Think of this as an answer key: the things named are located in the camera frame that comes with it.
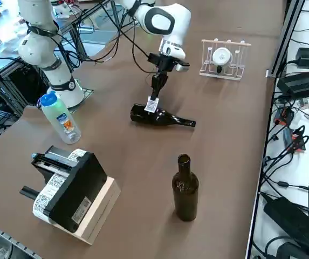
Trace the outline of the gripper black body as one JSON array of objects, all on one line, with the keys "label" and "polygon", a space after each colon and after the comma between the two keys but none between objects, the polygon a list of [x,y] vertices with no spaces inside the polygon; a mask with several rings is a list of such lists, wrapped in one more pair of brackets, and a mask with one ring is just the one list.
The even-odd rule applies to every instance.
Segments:
[{"label": "gripper black body", "polygon": [[175,69],[177,72],[188,71],[190,64],[171,56],[163,54],[150,53],[148,55],[148,61],[157,67],[159,72],[171,72]]}]

